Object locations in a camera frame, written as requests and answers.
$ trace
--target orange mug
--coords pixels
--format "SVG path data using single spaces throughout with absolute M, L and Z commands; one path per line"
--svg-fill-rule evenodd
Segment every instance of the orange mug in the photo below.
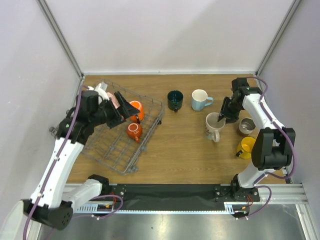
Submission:
M 141 125 L 139 123 L 131 123 L 126 129 L 126 134 L 128 134 L 131 139 L 134 139 L 137 143 L 139 143 L 139 138 L 142 134 Z
M 140 123 L 145 117 L 144 107 L 139 101 L 131 101 L 130 104 L 140 111 L 137 115 L 131 116 L 130 120 L 135 123 Z

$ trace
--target mug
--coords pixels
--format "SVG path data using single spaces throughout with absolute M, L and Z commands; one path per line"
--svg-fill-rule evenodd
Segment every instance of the mug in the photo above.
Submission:
M 182 107 L 184 95 L 178 90 L 170 91 L 167 95 L 168 107 L 175 113 Z
M 140 136 L 142 134 L 142 127 L 139 123 L 131 123 L 129 126 L 126 128 L 126 134 L 131 139 L 134 139 L 137 143 L 140 143 Z
M 219 113 L 209 113 L 205 118 L 205 134 L 206 138 L 214 142 L 220 141 L 220 131 L 226 125 L 226 119 L 218 121 Z
M 130 104 L 140 111 L 138 114 L 131 116 L 130 120 L 139 124 L 145 117 L 144 106 L 139 101 L 131 101 Z
M 208 97 L 208 94 L 205 90 L 197 89 L 192 93 L 191 106 L 195 111 L 201 111 L 204 107 L 211 105 L 214 102 L 212 97 Z
M 252 136 L 244 137 L 236 147 L 236 156 L 242 159 L 250 159 L 251 152 L 256 143 L 256 139 Z
M 255 130 L 255 128 L 256 128 L 256 125 L 254 121 L 251 118 L 246 117 L 241 120 L 237 130 L 241 136 L 248 136 Z

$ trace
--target metal wire basket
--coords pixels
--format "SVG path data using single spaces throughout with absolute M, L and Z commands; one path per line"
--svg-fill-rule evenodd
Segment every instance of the metal wire basket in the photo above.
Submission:
M 119 91 L 128 101 L 137 100 L 142 103 L 144 118 L 140 143 L 128 137 L 126 129 L 131 123 L 130 119 L 112 129 L 106 124 L 94 129 L 82 150 L 82 154 L 109 168 L 125 175 L 138 171 L 136 166 L 141 151 L 145 151 L 146 144 L 154 133 L 158 124 L 161 124 L 165 112 L 164 103 L 150 96 L 141 95 L 127 88 L 121 87 L 115 82 L 103 80 L 108 84 L 107 91 L 114 93 Z

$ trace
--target wooden table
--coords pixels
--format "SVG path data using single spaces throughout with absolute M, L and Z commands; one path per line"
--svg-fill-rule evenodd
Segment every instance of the wooden table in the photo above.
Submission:
M 93 86 L 100 79 L 108 79 L 139 94 L 160 99 L 166 105 L 162 124 L 147 143 L 137 166 L 138 172 L 120 175 L 108 167 L 80 155 L 69 175 L 69 183 L 82 183 L 88 176 L 98 174 L 111 183 L 162 184 L 228 184 L 235 174 L 242 172 L 251 159 L 235 156 L 241 136 L 236 129 L 239 122 L 227 124 L 220 133 L 220 142 L 208 140 L 204 134 L 207 114 L 219 112 L 225 96 L 231 96 L 231 81 L 241 75 L 108 75 L 87 76 L 85 84 Z M 256 83 L 248 80 L 251 86 Z M 191 108 L 191 94 L 203 89 L 214 98 L 212 105 L 196 112 Z M 171 90 L 183 93 L 183 105 L 178 113 L 167 107 L 167 94 Z M 240 119 L 249 117 L 241 111 Z M 284 183 L 269 176 L 262 183 Z

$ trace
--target white wall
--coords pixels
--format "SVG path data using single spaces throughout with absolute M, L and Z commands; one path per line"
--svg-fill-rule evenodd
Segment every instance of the white wall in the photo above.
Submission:
M 49 127 L 72 105 L 80 80 L 37 1 L 1 1 L 0 29 L 1 226 L 40 181 L 54 147 Z
M 296 132 L 296 183 L 303 183 L 320 228 L 320 1 L 302 1 L 261 76 L 270 108 Z
M 85 73 L 248 73 L 292 0 L 47 2 Z

